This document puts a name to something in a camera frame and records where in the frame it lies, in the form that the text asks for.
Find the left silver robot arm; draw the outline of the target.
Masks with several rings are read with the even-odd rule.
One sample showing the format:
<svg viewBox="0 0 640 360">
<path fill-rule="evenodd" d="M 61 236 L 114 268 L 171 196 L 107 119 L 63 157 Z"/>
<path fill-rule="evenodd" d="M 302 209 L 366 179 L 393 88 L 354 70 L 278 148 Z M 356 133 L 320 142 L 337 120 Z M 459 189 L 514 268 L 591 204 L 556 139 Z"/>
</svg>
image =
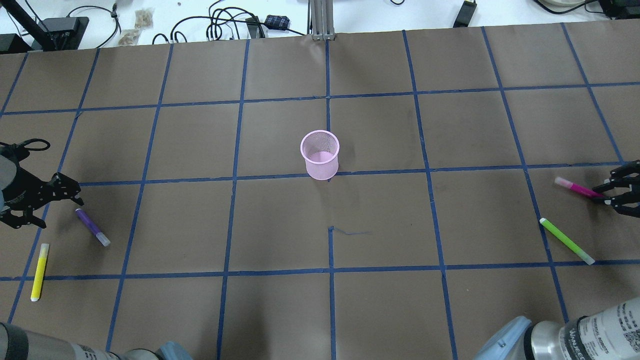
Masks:
<svg viewBox="0 0 640 360">
<path fill-rule="evenodd" d="M 82 206 L 80 184 L 61 172 L 48 181 L 25 170 L 21 162 L 35 151 L 34 143 L 50 142 L 32 138 L 20 143 L 1 144 L 1 213 L 3 224 L 13 229 L 25 226 L 46 228 L 46 222 L 34 212 L 51 202 L 71 200 Z M 20 326 L 1 324 L 1 358 L 3 360 L 189 360 L 191 355 L 178 343 L 165 342 L 157 350 L 135 348 L 124 353 L 99 350 L 41 333 L 30 332 Z"/>
</svg>

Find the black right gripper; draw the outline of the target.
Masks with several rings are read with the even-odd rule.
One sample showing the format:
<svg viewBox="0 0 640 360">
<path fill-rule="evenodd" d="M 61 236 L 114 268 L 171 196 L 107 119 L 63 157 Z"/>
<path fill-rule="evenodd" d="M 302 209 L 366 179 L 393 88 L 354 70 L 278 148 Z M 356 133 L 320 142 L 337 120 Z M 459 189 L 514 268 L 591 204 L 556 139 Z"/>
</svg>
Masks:
<svg viewBox="0 0 640 360">
<path fill-rule="evenodd" d="M 607 191 L 613 191 L 617 188 L 627 188 L 626 193 L 618 195 L 606 196 L 603 200 L 620 215 L 626 215 L 634 218 L 640 217 L 640 160 L 630 161 L 610 171 L 610 177 L 607 182 L 592 187 L 594 193 L 599 197 L 605 197 Z"/>
</svg>

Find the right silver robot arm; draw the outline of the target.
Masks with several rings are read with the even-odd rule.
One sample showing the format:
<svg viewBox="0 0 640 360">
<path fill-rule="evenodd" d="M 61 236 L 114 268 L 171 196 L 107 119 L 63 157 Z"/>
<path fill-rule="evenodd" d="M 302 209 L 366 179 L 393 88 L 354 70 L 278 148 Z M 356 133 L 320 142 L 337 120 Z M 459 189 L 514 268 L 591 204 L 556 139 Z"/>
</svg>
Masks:
<svg viewBox="0 0 640 360">
<path fill-rule="evenodd" d="M 639 162 L 613 169 L 604 182 L 584 187 L 563 177 L 554 180 L 620 215 L 639 216 Z M 565 325 L 533 323 L 518 316 L 495 333 L 475 355 L 477 360 L 637 360 L 640 300 L 635 297 Z"/>
</svg>

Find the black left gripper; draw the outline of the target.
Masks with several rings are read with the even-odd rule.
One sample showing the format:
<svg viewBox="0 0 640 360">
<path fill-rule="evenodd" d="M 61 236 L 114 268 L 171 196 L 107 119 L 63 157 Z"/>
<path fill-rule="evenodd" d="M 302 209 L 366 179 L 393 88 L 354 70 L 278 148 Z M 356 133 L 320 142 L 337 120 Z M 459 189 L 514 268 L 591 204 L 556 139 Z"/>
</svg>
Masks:
<svg viewBox="0 0 640 360">
<path fill-rule="evenodd" d="M 27 170 L 18 170 L 12 182 L 2 190 L 4 196 L 3 211 L 0 221 L 10 228 L 20 229 L 23 226 L 34 225 L 45 229 L 46 222 L 36 217 L 32 212 L 23 212 L 18 216 L 12 211 L 38 210 L 53 201 L 70 199 L 79 207 L 85 202 L 80 198 L 79 183 L 61 172 L 53 174 L 50 180 L 44 181 Z"/>
</svg>

